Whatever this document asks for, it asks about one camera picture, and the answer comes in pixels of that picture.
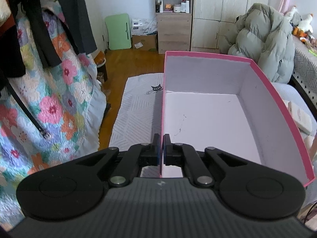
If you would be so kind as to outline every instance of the drawer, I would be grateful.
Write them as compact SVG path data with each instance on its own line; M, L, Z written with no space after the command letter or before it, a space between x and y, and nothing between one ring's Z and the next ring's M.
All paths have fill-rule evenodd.
M191 15L158 15L159 53L166 51L189 51L191 42Z
M190 42L181 41L161 41L158 43L159 54L164 54L166 51L189 51Z

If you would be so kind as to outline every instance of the paper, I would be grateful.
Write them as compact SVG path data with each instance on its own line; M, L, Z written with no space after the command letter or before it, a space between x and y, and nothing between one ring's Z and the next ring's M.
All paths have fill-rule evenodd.
M138 49L138 48L142 47L143 45L142 45L141 42L138 42L134 46L135 46L136 49Z

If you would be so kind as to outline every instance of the white container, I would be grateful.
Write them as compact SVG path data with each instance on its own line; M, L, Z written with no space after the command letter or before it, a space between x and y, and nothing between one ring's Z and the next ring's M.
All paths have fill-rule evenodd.
M290 174L315 179L301 134L270 81L248 58L212 53L165 53L162 136L208 146ZM182 177L162 165L162 177Z
M181 12L186 12L186 3L185 3L185 2L181 2L181 4L180 4L180 11L181 11Z
M174 12L181 12L181 5L180 4L174 4Z
M159 11L160 11L160 13L163 12L163 0L161 0L161 4L159 6Z
M189 13L189 1L186 1L186 13Z

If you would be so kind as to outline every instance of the black cable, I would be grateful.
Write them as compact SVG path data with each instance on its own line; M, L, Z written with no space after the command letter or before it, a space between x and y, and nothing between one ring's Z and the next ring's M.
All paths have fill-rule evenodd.
M308 213L306 214L305 218L304 218L304 224L306 223L307 221L307 218L308 218L308 215L311 213L312 209L317 205L317 202L315 202L313 204L313 206L311 206L311 208L308 210Z

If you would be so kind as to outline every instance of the stuffed toy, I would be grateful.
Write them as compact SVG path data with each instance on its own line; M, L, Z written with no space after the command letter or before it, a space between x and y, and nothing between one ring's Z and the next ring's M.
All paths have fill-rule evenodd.
M313 14L309 14L306 20L301 20L301 22L299 22L298 26L295 28L293 35L297 36L297 32L299 30L302 30L304 33L306 33L307 31L313 33L313 27L310 25L312 20Z
M287 20L288 20L289 22L291 22L292 19L293 19L293 17L294 17L295 12L297 12L296 5L292 7L291 11L289 11L289 12L287 12L287 13L285 14L285 18L287 18Z

